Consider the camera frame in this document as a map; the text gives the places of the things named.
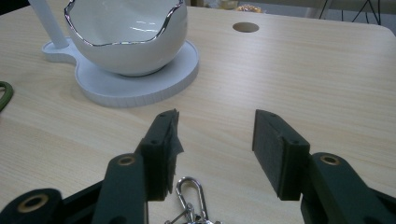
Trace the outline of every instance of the white ceramic bowl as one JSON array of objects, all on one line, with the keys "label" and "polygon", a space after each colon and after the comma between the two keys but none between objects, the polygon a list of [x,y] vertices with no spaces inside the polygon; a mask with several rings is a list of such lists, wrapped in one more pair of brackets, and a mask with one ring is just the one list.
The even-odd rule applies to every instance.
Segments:
[{"label": "white ceramic bowl", "polygon": [[70,0],[64,15],[87,59],[128,77],[167,65],[187,33],[184,0]]}]

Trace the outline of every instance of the wooden table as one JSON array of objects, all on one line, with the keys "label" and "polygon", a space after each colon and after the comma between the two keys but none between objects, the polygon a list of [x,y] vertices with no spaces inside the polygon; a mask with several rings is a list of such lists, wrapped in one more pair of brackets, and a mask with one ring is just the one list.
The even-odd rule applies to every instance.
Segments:
[{"label": "wooden table", "polygon": [[[65,31],[65,1],[50,7]],[[311,144],[349,161],[373,189],[396,197],[396,38],[380,26],[189,8],[198,77],[154,105],[89,101],[75,66],[49,63],[49,41],[30,7],[0,17],[0,79],[15,94],[0,115],[0,208],[31,189],[64,197],[103,179],[109,160],[133,152],[155,116],[180,111],[175,181],[190,175],[209,216],[224,223],[303,223],[281,202],[251,151],[256,109],[277,113]],[[260,30],[240,33],[233,25]],[[149,204],[150,223],[181,212],[175,194]]]}]

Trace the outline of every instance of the carabiner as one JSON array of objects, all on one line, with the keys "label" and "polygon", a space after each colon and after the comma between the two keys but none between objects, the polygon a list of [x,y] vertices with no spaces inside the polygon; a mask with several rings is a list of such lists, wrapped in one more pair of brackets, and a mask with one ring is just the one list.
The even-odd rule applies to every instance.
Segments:
[{"label": "carabiner", "polygon": [[181,186],[185,182],[193,183],[195,185],[196,189],[198,190],[199,201],[200,201],[200,205],[201,205],[202,218],[204,219],[204,221],[208,221],[209,220],[209,216],[207,215],[204,191],[202,189],[201,184],[195,178],[192,178],[192,177],[189,177],[189,176],[184,176],[177,182],[176,192],[177,192],[178,198],[181,201],[181,204],[183,205],[184,210],[187,211],[187,214],[186,214],[187,220],[189,221],[189,223],[195,223],[196,222],[195,214],[194,214],[194,210],[193,210],[192,205],[190,203],[187,203],[186,200],[184,199],[183,195],[181,194]]}]

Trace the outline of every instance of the white saucer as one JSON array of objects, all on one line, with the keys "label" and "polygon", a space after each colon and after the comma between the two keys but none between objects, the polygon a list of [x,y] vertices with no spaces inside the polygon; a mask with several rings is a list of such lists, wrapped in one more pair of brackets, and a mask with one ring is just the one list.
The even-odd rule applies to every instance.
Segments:
[{"label": "white saucer", "polygon": [[70,38],[69,46],[56,49],[52,42],[42,50],[50,62],[76,65],[76,81],[87,98],[99,105],[134,107],[167,99],[187,88],[198,74],[199,55],[186,41],[176,58],[158,72],[144,77],[123,77],[107,72],[86,59]]}]

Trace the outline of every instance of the brass grommet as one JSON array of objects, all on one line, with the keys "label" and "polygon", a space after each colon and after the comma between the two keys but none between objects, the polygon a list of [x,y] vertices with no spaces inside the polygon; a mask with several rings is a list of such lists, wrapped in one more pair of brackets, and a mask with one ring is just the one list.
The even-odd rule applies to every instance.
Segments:
[{"label": "brass grommet", "polygon": [[332,155],[323,155],[320,157],[320,160],[329,165],[339,165],[341,163],[340,160],[338,160],[338,158]]},{"label": "brass grommet", "polygon": [[131,165],[133,163],[134,163],[133,156],[124,156],[124,157],[121,157],[118,161],[119,165]]},{"label": "brass grommet", "polygon": [[33,212],[44,204],[47,203],[49,200],[49,196],[47,194],[41,193],[34,196],[30,196],[25,201],[21,202],[18,205],[18,212],[20,213],[30,213]]}]

